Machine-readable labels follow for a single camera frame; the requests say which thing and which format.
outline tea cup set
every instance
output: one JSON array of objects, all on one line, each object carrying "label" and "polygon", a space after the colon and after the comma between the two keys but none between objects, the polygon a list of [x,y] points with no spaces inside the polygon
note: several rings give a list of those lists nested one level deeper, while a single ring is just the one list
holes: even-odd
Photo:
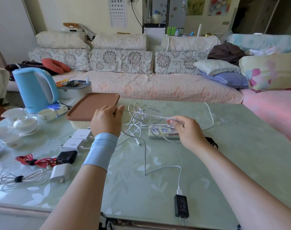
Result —
[{"label": "tea cup set", "polygon": [[56,111],[52,108],[38,112],[38,116],[26,116],[23,108],[13,108],[5,111],[1,117],[8,120],[10,126],[0,127],[0,139],[9,148],[18,148],[23,145],[23,136],[33,135],[42,127],[40,122],[55,119]]}]

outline blue arm sleeve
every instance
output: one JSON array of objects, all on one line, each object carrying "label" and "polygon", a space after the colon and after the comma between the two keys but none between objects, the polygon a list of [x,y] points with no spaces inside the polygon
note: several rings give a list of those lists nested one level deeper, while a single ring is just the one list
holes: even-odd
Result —
[{"label": "blue arm sleeve", "polygon": [[110,133],[101,133],[95,137],[83,165],[100,166],[107,171],[110,159],[116,149],[118,138]]}]

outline blue pillow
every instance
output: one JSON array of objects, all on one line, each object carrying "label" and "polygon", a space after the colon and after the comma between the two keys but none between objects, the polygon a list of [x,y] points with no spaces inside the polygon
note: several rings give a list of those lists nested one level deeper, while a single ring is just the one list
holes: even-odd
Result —
[{"label": "blue pillow", "polygon": [[249,82],[247,78],[245,78],[241,73],[226,72],[219,73],[214,76],[209,76],[203,71],[200,71],[200,73],[203,75],[203,77],[232,88],[249,88]]}]

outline red cable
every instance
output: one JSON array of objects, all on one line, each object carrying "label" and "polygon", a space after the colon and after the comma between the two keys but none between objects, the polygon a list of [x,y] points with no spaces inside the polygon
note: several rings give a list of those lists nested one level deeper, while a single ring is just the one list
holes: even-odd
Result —
[{"label": "red cable", "polygon": [[15,159],[16,161],[21,162],[21,164],[23,165],[31,165],[31,166],[36,165],[41,168],[46,168],[47,166],[54,167],[55,165],[57,165],[56,157],[55,158],[47,157],[47,158],[36,160],[33,158],[32,154],[28,154],[26,156],[17,156]]}]

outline pink bedsheet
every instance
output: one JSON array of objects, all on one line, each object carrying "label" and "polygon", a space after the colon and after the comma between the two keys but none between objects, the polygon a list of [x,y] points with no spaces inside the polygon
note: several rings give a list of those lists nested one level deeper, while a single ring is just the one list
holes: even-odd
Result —
[{"label": "pink bedsheet", "polygon": [[291,141],[291,90],[269,90],[255,93],[242,89],[243,103],[257,116]]}]

